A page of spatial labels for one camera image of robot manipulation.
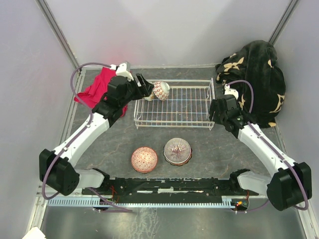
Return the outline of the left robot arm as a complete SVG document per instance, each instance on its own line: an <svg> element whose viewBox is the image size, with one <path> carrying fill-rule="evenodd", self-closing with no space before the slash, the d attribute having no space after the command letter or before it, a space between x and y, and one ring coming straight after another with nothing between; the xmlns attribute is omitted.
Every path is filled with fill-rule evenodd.
<svg viewBox="0 0 319 239"><path fill-rule="evenodd" d="M149 97L153 88L142 74L132 79L112 77L106 93L90 110L85 122L60 146L40 153L39 176L43 186L64 196L89 187L106 194L110 190L109 175L99 169L75 170L75 166L88 147L122 116L123 108L131 101Z"/></svg>

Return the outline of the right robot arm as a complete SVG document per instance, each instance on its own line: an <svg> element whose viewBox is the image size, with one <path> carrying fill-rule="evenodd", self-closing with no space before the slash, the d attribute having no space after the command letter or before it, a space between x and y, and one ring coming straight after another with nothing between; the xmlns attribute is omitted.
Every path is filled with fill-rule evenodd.
<svg viewBox="0 0 319 239"><path fill-rule="evenodd" d="M297 163L279 150L262 133L250 113L243 111L233 95L213 99L209 119L223 125L235 138L244 143L268 170L265 177L253 172L244 172L229 181L229 190L240 195L246 189L268 200L278 211L294 207L306 211L312 197L312 171L305 162Z"/></svg>

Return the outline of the white wire dish rack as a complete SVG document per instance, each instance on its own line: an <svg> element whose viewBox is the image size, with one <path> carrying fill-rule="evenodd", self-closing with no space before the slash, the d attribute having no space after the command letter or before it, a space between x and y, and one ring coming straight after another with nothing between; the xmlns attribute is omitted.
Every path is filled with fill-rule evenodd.
<svg viewBox="0 0 319 239"><path fill-rule="evenodd" d="M168 99L138 100L134 122L141 127L189 127L211 130L209 107L215 98L213 79L166 79L170 87Z"/></svg>

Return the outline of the blue triangle pattern bowl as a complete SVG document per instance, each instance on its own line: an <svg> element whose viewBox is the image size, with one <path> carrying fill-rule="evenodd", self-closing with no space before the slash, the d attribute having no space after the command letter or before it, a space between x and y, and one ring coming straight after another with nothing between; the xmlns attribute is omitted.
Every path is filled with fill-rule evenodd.
<svg viewBox="0 0 319 239"><path fill-rule="evenodd" d="M169 97L170 86L164 81L155 81L153 88L154 95L161 101L165 101Z"/></svg>

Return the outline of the floral orange green bowl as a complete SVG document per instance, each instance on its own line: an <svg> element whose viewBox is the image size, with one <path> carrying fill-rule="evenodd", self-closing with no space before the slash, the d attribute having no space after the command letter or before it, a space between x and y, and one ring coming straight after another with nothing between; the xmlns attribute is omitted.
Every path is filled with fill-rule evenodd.
<svg viewBox="0 0 319 239"><path fill-rule="evenodd" d="M152 92L148 97L144 97L143 99L144 99L144 100L147 100L147 101L152 101L152 100L154 100L154 98L155 98L155 95L154 95L154 93Z"/></svg>

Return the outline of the red rimmed bowl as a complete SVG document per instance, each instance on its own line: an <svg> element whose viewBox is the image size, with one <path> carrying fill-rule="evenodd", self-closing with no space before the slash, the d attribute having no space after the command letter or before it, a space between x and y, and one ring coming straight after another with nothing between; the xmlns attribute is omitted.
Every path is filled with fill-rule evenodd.
<svg viewBox="0 0 319 239"><path fill-rule="evenodd" d="M131 157L132 167L140 173L153 171L158 163L157 153L150 147L137 148Z"/></svg>

